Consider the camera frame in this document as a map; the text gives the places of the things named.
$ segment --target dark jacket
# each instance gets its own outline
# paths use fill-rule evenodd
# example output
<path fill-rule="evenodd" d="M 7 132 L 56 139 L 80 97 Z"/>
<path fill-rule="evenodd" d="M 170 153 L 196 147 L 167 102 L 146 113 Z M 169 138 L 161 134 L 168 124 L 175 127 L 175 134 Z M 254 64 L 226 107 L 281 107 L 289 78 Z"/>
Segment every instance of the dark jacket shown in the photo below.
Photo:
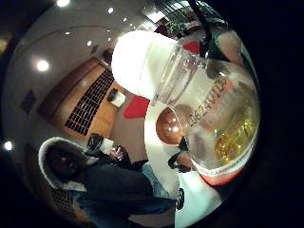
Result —
<path fill-rule="evenodd" d="M 98 227 L 141 227 L 130 215 L 159 214 L 174 207 L 172 199 L 153 196 L 149 179 L 140 172 L 145 161 L 132 164 L 101 160 L 85 171 L 86 192 L 73 191 L 76 204 Z"/>

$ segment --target white table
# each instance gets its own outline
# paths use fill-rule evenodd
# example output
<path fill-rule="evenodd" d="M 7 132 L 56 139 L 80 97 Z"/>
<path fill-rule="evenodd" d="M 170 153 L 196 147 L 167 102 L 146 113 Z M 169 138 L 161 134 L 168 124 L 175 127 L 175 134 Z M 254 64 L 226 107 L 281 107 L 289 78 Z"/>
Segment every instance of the white table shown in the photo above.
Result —
<path fill-rule="evenodd" d="M 184 205 L 181 210 L 176 210 L 175 227 L 188 227 L 203 219 L 221 204 L 218 192 L 202 180 L 199 173 L 191 171 L 180 175 L 178 171 L 171 169 L 168 160 L 180 150 L 176 146 L 170 146 L 160 141 L 156 133 L 156 121 L 166 105 L 156 103 L 149 105 L 144 121 L 144 143 L 147 157 L 153 172 L 163 188 L 172 197 L 177 197 L 180 184 L 184 189 Z"/>
<path fill-rule="evenodd" d="M 179 192 L 178 173 L 177 170 L 169 167 L 168 160 L 180 150 L 176 146 L 164 144 L 156 133 L 156 121 L 165 108 L 166 105 L 159 102 L 147 108 L 144 121 L 144 144 L 155 176 L 170 196 L 176 197 Z"/>

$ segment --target hooded jacket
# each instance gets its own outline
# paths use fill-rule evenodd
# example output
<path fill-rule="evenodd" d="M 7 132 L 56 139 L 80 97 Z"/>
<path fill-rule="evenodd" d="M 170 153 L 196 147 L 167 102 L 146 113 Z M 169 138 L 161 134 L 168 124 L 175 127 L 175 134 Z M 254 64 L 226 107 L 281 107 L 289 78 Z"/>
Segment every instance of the hooded jacket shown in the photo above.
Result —
<path fill-rule="evenodd" d="M 65 190 L 76 190 L 76 191 L 85 192 L 86 188 L 84 187 L 83 184 L 72 180 L 68 182 L 62 182 L 51 171 L 47 163 L 47 153 L 52 146 L 56 146 L 58 148 L 64 149 L 65 151 L 75 155 L 80 164 L 90 165 L 95 163 L 98 160 L 98 158 L 92 158 L 84 155 L 83 153 L 84 149 L 80 145 L 60 137 L 53 137 L 46 140 L 45 142 L 42 143 L 39 149 L 39 153 L 38 153 L 39 167 L 45 179 L 52 188 L 55 189 L 61 188 Z"/>

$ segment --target recessed light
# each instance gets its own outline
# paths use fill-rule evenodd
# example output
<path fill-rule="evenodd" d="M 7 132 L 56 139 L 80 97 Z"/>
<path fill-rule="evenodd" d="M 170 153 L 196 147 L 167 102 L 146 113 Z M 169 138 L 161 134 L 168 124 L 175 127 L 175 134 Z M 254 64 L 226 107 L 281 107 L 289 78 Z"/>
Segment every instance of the recessed light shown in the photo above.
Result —
<path fill-rule="evenodd" d="M 47 71 L 49 68 L 49 64 L 46 60 L 40 60 L 38 63 L 37 63 L 37 69 L 39 71 Z"/>
<path fill-rule="evenodd" d="M 69 4 L 69 0 L 57 0 L 56 2 L 58 7 L 66 7 Z"/>
<path fill-rule="evenodd" d="M 8 151 L 12 149 L 12 143 L 10 141 L 7 141 L 4 143 L 4 148 Z"/>
<path fill-rule="evenodd" d="M 107 12 L 108 12 L 109 14 L 111 14 L 113 11 L 114 11 L 113 8 L 109 8 L 109 9 L 107 10 Z"/>

